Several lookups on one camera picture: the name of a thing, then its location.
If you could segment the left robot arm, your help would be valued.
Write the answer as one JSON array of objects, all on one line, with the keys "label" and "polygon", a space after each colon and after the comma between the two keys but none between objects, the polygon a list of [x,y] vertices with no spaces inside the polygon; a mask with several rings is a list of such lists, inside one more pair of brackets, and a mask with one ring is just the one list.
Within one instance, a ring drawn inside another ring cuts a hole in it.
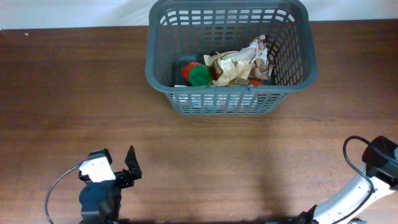
[{"label": "left robot arm", "polygon": [[121,192],[134,186],[142,178],[142,171],[133,146],[124,160],[127,169],[114,172],[112,161],[108,149],[103,148],[89,153],[88,159],[79,165],[78,177],[86,184],[79,195],[84,224],[129,223],[129,219],[119,217]]}]

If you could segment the beige bread bag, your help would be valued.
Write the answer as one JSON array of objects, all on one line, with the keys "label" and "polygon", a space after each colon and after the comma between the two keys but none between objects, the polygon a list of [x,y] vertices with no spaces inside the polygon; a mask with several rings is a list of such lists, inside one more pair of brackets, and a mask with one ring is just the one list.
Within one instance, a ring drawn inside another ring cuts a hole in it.
[{"label": "beige bread bag", "polygon": [[273,56],[268,54],[266,40],[267,36],[262,34],[255,37],[248,47],[242,48],[241,50],[232,50],[223,53],[216,52],[214,55],[204,55],[203,59],[205,65],[210,66],[217,63],[222,67],[234,65],[238,68],[243,66],[255,66],[260,68],[264,65],[275,65],[272,61]]}]

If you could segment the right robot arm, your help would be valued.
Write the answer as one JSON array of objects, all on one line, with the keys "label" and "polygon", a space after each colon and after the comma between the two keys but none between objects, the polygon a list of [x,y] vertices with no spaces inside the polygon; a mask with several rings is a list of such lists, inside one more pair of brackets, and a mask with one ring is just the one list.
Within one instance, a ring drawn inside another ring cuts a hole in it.
[{"label": "right robot arm", "polygon": [[[351,140],[366,144],[362,168],[348,158],[347,146]],[[356,175],[338,193],[327,201],[302,212],[290,223],[347,224],[375,201],[397,192],[397,143],[384,136],[368,141],[361,136],[350,136],[343,143],[343,156]]]}]

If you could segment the beige mushroom snack pouch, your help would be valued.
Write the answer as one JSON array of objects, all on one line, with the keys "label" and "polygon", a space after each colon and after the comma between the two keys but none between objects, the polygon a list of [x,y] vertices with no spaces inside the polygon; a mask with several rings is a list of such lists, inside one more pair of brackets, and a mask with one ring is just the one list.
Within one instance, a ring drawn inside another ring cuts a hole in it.
[{"label": "beige mushroom snack pouch", "polygon": [[270,80],[273,68],[274,68],[273,64],[264,65],[260,68],[253,66],[249,73],[249,78],[257,78],[260,80]]}]

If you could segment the green lidded jar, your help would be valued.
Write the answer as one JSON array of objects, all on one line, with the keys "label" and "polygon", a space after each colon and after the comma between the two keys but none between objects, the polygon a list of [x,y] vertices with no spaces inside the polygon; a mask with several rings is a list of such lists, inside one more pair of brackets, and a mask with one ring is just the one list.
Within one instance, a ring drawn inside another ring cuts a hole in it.
[{"label": "green lidded jar", "polygon": [[188,77],[192,86],[208,86],[212,80],[210,72],[204,65],[193,67],[189,71]]}]

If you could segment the red spaghetti packet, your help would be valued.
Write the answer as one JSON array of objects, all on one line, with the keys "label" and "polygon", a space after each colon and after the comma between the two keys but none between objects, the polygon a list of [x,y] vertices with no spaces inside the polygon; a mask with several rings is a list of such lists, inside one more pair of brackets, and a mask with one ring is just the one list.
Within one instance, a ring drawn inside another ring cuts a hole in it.
[{"label": "red spaghetti packet", "polygon": [[[188,73],[196,66],[203,65],[198,62],[192,62],[181,69],[181,76],[190,84]],[[249,73],[252,66],[243,66],[241,68],[234,65],[220,66],[217,63],[214,65],[204,65],[207,67],[211,75],[211,84],[213,86],[263,86],[264,80],[260,81],[257,78],[249,78]]]}]

